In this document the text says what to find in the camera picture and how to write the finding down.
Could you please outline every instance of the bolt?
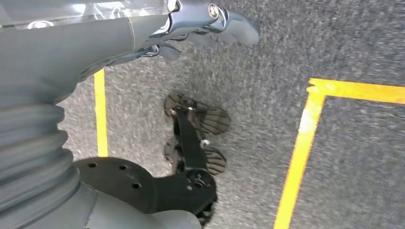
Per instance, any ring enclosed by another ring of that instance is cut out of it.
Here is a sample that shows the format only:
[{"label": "bolt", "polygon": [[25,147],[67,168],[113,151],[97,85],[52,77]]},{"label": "bolt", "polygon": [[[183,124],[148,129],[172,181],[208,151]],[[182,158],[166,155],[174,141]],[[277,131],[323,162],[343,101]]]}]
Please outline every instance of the bolt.
[{"label": "bolt", "polygon": [[217,19],[219,16],[219,9],[214,3],[208,5],[208,12],[213,19]]},{"label": "bolt", "polygon": [[207,145],[210,144],[210,141],[208,141],[207,139],[203,139],[203,140],[201,140],[201,144],[202,144],[203,146],[207,146]]}]

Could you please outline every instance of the screw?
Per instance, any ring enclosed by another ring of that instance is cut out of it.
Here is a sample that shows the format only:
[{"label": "screw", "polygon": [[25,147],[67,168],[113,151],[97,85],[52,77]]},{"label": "screw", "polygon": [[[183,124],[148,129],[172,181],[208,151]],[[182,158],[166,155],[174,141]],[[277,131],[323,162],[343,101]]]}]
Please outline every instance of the screw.
[{"label": "screw", "polygon": [[208,5],[208,12],[213,19],[217,19],[219,16],[219,9],[214,3]]}]

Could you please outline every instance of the gray carpet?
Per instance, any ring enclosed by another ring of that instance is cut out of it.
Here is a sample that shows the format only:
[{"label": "gray carpet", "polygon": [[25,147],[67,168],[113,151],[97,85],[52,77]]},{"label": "gray carpet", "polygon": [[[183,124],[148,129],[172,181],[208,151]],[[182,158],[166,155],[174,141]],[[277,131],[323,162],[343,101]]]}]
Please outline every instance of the gray carpet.
[{"label": "gray carpet", "polygon": [[[232,129],[212,138],[229,167],[209,229],[272,228],[310,77],[405,86],[403,0],[221,0],[261,30],[254,47],[179,43],[176,62],[141,59],[107,69],[112,156],[169,173],[168,92],[225,108]],[[76,158],[96,155],[92,79],[62,103]],[[291,228],[405,225],[405,106],[328,98]]]}]

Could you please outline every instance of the bolt hole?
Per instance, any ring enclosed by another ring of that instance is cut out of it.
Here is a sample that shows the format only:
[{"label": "bolt hole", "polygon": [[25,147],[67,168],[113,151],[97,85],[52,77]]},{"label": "bolt hole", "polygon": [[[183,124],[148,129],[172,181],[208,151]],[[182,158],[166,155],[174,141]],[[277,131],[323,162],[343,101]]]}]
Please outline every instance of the bolt hole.
[{"label": "bolt hole", "polygon": [[94,163],[94,162],[89,164],[89,167],[90,167],[90,168],[95,168],[95,167],[97,167],[97,166],[98,166],[97,163]]},{"label": "bolt hole", "polygon": [[133,183],[133,184],[132,184],[132,187],[133,187],[134,189],[138,189],[138,188],[141,188],[142,186],[141,186],[139,183]]}]

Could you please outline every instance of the black circular plate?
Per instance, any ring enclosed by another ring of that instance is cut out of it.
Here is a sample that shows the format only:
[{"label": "black circular plate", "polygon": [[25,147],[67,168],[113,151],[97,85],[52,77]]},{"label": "black circular plate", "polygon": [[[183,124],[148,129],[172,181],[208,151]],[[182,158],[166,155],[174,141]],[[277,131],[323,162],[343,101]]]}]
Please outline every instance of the black circular plate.
[{"label": "black circular plate", "polygon": [[76,161],[83,182],[144,213],[156,212],[157,190],[143,167],[121,158],[93,157]]}]

